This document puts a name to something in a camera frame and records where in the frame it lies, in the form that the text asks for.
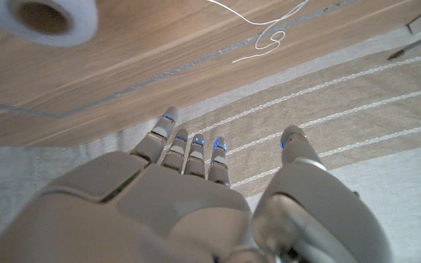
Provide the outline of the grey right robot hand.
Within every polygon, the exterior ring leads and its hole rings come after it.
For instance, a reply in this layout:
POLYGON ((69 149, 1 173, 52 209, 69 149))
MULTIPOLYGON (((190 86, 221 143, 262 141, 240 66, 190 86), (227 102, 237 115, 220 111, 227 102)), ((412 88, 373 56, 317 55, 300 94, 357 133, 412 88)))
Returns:
POLYGON ((0 234, 0 262, 391 262, 387 235, 297 126, 255 209, 232 189, 227 145, 170 107, 128 153, 48 184, 0 234))

